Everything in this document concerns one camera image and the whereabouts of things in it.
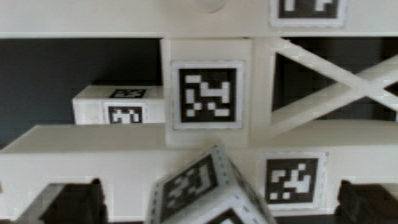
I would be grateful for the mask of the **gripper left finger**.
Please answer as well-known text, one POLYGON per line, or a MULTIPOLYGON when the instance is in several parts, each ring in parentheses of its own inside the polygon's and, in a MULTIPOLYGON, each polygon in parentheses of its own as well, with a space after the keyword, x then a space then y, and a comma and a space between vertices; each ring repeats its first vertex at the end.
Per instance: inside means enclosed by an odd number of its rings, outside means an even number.
POLYGON ((109 224, 100 179, 90 183, 52 183, 17 219, 17 224, 109 224))

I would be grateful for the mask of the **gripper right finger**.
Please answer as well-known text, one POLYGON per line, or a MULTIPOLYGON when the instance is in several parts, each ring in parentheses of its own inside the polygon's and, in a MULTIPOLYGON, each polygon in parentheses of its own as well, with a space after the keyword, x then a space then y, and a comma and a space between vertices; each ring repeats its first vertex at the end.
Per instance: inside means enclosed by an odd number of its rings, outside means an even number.
POLYGON ((351 224, 398 224, 398 199, 381 184, 344 180, 338 202, 335 214, 351 224))

